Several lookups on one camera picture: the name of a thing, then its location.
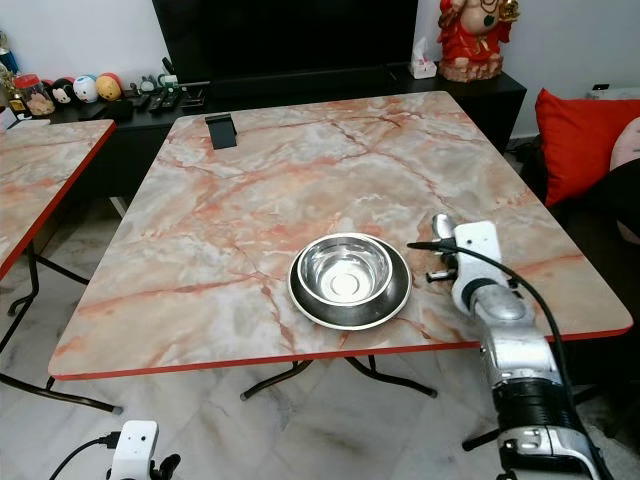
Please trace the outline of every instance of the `red cushion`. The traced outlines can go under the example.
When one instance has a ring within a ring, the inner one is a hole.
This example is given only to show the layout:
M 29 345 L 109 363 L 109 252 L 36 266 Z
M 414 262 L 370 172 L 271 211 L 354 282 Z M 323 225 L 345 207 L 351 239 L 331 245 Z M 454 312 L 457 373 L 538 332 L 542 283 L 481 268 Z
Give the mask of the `red cushion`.
M 640 100 L 563 100 L 543 89 L 536 114 L 551 206 L 582 195 L 609 172 L 613 146 L 640 116 Z

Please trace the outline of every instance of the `statue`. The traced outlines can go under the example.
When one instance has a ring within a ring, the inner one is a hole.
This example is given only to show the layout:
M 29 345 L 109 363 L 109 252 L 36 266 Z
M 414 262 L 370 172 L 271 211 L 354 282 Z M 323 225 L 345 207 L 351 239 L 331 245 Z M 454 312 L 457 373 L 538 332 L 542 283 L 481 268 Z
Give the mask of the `statue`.
M 509 41 L 520 15 L 517 0 L 440 0 L 440 10 L 440 74 L 454 82 L 500 75 L 499 42 Z

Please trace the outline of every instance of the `pink marble tabletop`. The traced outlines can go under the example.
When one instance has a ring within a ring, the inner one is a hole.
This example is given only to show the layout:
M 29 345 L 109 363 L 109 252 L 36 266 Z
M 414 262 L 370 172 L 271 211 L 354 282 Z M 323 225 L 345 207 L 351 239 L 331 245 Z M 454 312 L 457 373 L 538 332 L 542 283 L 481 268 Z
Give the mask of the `pink marble tabletop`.
M 431 217 L 491 220 L 503 258 L 549 302 L 566 337 L 624 332 L 631 317 L 518 175 L 444 92 L 232 114 L 214 151 L 180 118 L 49 364 L 72 380 L 477 345 L 437 266 L 404 245 Z M 366 331 L 312 323 L 289 298 L 296 252 L 332 232 L 394 245 L 413 271 L 397 318 Z M 541 328 L 548 332 L 542 317 Z
M 0 134 L 0 278 L 113 130 L 96 120 Z

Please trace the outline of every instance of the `stainless steel bowl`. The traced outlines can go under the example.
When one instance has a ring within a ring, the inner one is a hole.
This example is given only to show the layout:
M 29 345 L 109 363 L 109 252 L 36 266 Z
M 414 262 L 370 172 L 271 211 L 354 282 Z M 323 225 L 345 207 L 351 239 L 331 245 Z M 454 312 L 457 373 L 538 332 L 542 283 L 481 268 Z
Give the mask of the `stainless steel bowl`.
M 381 295 L 354 307 L 327 305 L 309 295 L 297 274 L 301 253 L 296 256 L 289 269 L 287 286 L 293 303 L 304 316 L 319 325 L 336 330 L 365 330 L 387 322 L 404 307 L 411 293 L 409 266 L 391 245 L 382 240 L 371 239 L 379 243 L 391 257 L 393 277 Z
M 354 307 L 378 297 L 391 282 L 387 251 L 372 238 L 337 233 L 310 243 L 297 267 L 300 284 L 319 302 Z

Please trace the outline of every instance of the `white marble floor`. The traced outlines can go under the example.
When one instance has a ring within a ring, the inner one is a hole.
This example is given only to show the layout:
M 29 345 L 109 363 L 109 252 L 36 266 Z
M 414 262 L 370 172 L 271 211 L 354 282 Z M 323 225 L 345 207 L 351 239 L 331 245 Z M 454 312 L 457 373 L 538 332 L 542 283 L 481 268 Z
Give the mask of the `white marble floor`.
M 108 203 L 77 211 L 45 256 L 90 276 L 117 228 Z M 0 359 L 3 373 L 44 385 L 47 363 L 83 288 L 39 267 L 41 293 Z M 0 333 L 10 302 L 28 292 L 20 260 L 0 284 Z M 465 453 L 460 442 L 491 429 L 494 411 L 476 351 L 426 352 L 378 359 L 379 369 L 422 381 L 437 399 L 370 380 L 341 360 L 316 361 L 303 374 L 246 402 L 239 394 L 287 364 L 57 383 L 61 391 L 125 408 L 114 416 L 0 385 L 0 479 L 49 478 L 78 445 L 129 419 L 160 425 L 155 458 L 179 453 L 174 478 L 493 479 L 493 444 Z M 594 439 L 617 479 L 637 478 L 640 456 L 596 426 Z M 113 452 L 91 447 L 59 479 L 101 479 Z

